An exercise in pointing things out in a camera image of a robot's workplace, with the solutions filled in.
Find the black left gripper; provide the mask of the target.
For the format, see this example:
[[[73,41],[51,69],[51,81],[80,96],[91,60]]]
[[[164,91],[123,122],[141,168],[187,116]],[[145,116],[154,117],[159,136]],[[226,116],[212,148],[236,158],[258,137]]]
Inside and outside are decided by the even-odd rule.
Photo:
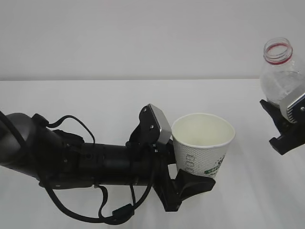
[[[209,192],[216,181],[210,177],[197,176],[179,169],[175,179],[170,178],[169,165],[176,163],[173,141],[170,139],[166,145],[153,145],[157,151],[149,158],[148,184],[143,195],[136,200],[134,185],[130,183],[132,204],[141,205],[147,198],[151,189],[155,191],[163,205],[180,205],[182,201],[195,195]]]

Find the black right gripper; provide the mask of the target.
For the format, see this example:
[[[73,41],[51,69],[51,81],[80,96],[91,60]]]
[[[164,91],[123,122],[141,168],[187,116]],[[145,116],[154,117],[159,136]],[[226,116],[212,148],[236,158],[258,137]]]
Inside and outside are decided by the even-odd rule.
[[[269,114],[280,133],[279,137],[273,137],[269,140],[270,145],[276,152],[284,155],[305,144],[304,123],[289,123],[284,119],[278,107],[264,99],[260,100],[260,105]]]

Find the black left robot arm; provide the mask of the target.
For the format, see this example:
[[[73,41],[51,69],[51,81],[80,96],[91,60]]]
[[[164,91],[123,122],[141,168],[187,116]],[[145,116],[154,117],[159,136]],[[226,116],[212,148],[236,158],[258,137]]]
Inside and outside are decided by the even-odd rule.
[[[176,163],[170,127],[164,116],[148,107],[123,146],[86,143],[59,129],[43,116],[13,113],[0,120],[0,164],[37,178],[37,168],[53,189],[94,185],[147,186],[155,190],[167,211],[176,211],[189,197],[211,191],[215,180],[168,166]]]

